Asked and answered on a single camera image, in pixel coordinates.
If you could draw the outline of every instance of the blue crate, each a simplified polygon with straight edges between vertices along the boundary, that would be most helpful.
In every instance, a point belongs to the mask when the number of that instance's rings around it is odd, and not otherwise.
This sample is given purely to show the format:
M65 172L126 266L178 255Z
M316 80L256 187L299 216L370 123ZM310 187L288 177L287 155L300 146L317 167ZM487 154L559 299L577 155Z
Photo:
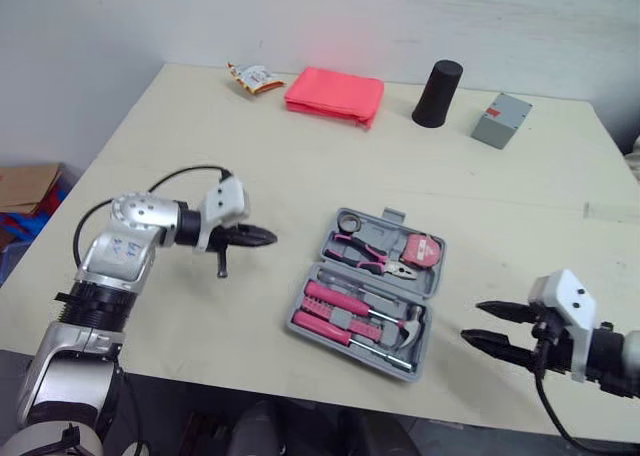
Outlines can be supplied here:
M31 246L31 241L20 241L18 243L8 244L2 250L0 253L0 258L2 259L2 261L0 261L0 285L7 280L13 268L16 267L24 253L29 249L29 246Z

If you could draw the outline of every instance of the pink-handled pliers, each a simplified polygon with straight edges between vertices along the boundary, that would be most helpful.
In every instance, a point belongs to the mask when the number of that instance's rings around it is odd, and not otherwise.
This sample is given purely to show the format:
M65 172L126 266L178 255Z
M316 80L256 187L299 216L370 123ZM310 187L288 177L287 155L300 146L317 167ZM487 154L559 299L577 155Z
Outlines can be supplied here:
M333 241L344 243L345 246L358 250L360 254L369 258L369 261L358 261L356 259L347 258L333 249L325 250L324 255L327 258L340 261L341 263L348 264L354 268L366 269L378 276L382 276L384 273L389 273L402 279L416 279L418 277L413 269L405 266L399 261L389 259L386 252L370 246L361 239L339 233L334 233L332 239Z

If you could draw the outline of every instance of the black cable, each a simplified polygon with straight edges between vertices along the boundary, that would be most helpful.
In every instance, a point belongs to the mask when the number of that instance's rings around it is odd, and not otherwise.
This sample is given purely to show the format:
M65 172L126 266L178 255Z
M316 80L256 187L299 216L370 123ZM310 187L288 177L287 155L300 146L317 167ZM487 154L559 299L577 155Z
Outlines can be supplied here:
M131 406L133 406L133 414L136 420L136 432L138 433L137 441L136 441L136 451L133 453L133 456L140 456L142 452L142 447L144 446L144 437L143 437L143 429L142 429L142 415L140 413L140 406L138 405L138 398L136 397L136 393L133 389L133 383L131 379L129 379L129 375L123 371L124 384L127 386L129 390L129 397L131 398Z
M544 378L544 373L546 372L547 357L549 354L550 345L551 343L549 341L542 341L540 345L540 351L538 353L538 359L536 361L534 376L536 381L536 391L538 392L538 397L540 398L540 401L542 402L542 406L544 406L545 411L549 415L551 422L560 433L560 436L562 436L564 440L567 441L569 444L571 444L571 446L573 446L574 448L580 449L582 451L587 451L588 453L592 453L592 454L630 455L630 456L633 456L633 455L637 456L638 454L640 454L637 451L607 451L603 449L592 448L590 446L586 446L580 443L569 434L569 432L565 429L565 427L560 422L560 419L556 415L556 412L551 407L551 403L549 403L549 400L547 399L547 395L544 392L544 386L542 385L542 379Z
M215 169L217 171L220 171L222 173L222 179L227 179L229 176L231 176L231 171L229 171L226 168L223 168L222 166L214 166L212 164L200 164L200 165L197 165L197 166L188 166L186 168L178 169L177 171L174 171L173 173L167 174L164 178L162 178L156 184L151 186L149 188L149 192L153 193L156 189L158 189L158 186L160 186L163 183L166 183L171 178L174 178L175 176L178 176L179 174L187 173L189 171L201 170L201 169Z
M196 165L196 166L188 166L186 168L178 169L177 171L174 171L173 173L169 173L164 178L162 178L160 181L158 181L153 186L151 186L148 191L150 193L153 193L156 189L158 189L158 187L160 185L166 183L171 178L174 178L175 176L178 176L179 174L187 173L189 171L203 170L203 169L213 169L213 170L216 170L216 171L220 171L222 173L222 178L221 179L226 179L229 176L231 176L231 171L229 171L226 168L223 168L222 166L215 166L215 165L212 165L212 164L200 164L200 165ZM107 199L106 201L102 201L101 203L96 204L93 208L91 208L89 211L87 211L84 214L84 216L82 216L82 218L80 218L80 221L78 221L78 225L76 226L76 230L73 233L73 260L75 261L76 266L80 266L80 264L82 263L82 260L80 259L80 249L79 248L80 248L80 233L82 232L82 228L83 228L84 224L87 222L87 220L91 217L91 215L93 213L95 213L98 209L102 208L103 206L106 206L107 204L110 204L111 201L112 201L111 199Z
M82 232L84 223L87 222L87 219L89 219L93 213L95 213L101 207L110 204L111 201L111 199L107 199L106 201L102 201L101 203L96 204L93 208L84 213L84 216L82 216L82 218L80 218L80 221L78 221L76 230L73 233L73 260L75 261L77 267L79 267L82 263L82 260L80 259L80 250L78 248L80 247L80 233Z

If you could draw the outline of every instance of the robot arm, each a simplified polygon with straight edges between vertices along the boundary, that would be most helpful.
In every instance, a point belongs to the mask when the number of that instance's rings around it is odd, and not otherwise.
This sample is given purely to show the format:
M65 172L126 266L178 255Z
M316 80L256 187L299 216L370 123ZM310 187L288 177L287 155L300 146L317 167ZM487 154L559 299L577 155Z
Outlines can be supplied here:
M597 382L618 396L640 396L640 331L626 337L604 322L595 328L596 301L569 270L538 279L529 305L486 301L477 305L501 319L531 323L534 351L512 346L508 336L482 329L462 331L475 348L533 373L570 372L573 380Z
M89 446L86 453L101 454L94 443L106 436L115 416L124 325L156 247L179 244L196 253L218 253L218 276L226 277L229 245L256 247L277 240L265 229L240 224L248 215L242 183L224 173L195 211L151 193L115 198L109 223L78 267L71 291L55 298L64 308L49 325L19 392L18 423L25 429L0 454L34 448L30 456L55 454L60 447L54 443L64 441L65 434L82 439ZM79 429L72 431L70 422Z

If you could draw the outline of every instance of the hammer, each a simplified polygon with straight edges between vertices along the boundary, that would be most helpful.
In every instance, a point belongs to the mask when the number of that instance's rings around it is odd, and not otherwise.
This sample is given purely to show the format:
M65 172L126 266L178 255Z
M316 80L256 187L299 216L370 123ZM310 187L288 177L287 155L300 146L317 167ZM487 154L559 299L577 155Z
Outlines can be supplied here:
M400 348L405 348L413 343L418 336L418 333L420 333L420 315L422 314L422 308L420 306L412 306L409 319L403 320L392 318L384 313L379 313L378 311L371 309L371 306L367 303L360 301L359 299L352 298L351 296L347 296L344 293L329 289L315 281L309 281L306 288L304 288L304 294L326 303L333 304L339 308L346 309L358 316L375 316L376 318L384 319L398 325L398 327L407 334L405 340L400 345Z

